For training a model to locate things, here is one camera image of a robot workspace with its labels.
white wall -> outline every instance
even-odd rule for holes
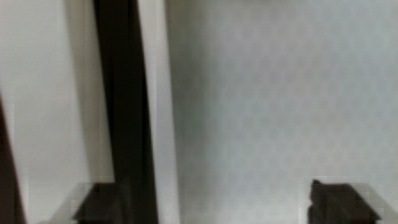
[[[185,224],[306,223],[313,178],[398,210],[396,3],[169,1]]]
[[[52,220],[82,183],[112,181],[89,0],[0,2],[0,92],[29,224]]]

white surface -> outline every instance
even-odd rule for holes
[[[0,33],[0,92],[27,218],[39,224],[62,204],[69,211],[78,206],[77,186],[112,181],[91,1],[4,0]]]
[[[140,0],[160,224],[180,224],[176,145],[164,0]]]
[[[398,210],[398,2],[171,0],[183,224],[306,223],[311,179]]]

black door frame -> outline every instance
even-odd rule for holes
[[[144,47],[137,0],[94,0],[117,184],[135,223],[158,223]]]

black vertical bar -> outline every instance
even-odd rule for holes
[[[25,224],[21,196],[0,101],[0,223]]]
[[[137,0],[94,0],[116,181],[130,183],[137,224],[158,223]]]

